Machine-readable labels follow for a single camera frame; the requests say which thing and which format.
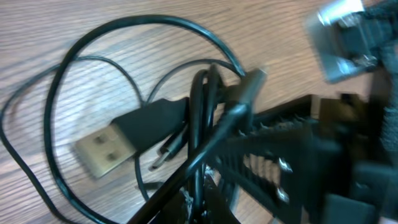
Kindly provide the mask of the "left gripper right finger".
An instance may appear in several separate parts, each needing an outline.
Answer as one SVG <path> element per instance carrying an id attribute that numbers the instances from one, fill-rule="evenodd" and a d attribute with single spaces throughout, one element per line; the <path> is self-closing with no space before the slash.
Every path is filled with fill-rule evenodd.
<path id="1" fill-rule="evenodd" d="M 252 133 L 220 144 L 209 163 L 283 223 L 397 220 L 397 153 L 382 143 L 388 108 L 356 95 L 304 96 L 256 116 Z"/>

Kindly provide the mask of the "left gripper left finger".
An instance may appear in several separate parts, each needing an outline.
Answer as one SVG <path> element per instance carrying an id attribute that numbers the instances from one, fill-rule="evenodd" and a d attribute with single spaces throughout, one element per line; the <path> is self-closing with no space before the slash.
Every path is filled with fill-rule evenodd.
<path id="1" fill-rule="evenodd" d="M 165 184 L 149 199 L 149 220 L 156 221 L 164 208 L 185 185 L 192 206 L 187 209 L 188 223 L 203 223 L 215 205 L 226 206 L 214 181 L 205 175 L 206 160 L 215 153 L 216 146 L 229 134 L 241 117 L 241 103 L 229 100 L 216 126 L 213 114 L 218 104 L 217 91 L 222 84 L 215 64 L 195 75 L 189 99 L 188 159 L 167 179 Z"/>

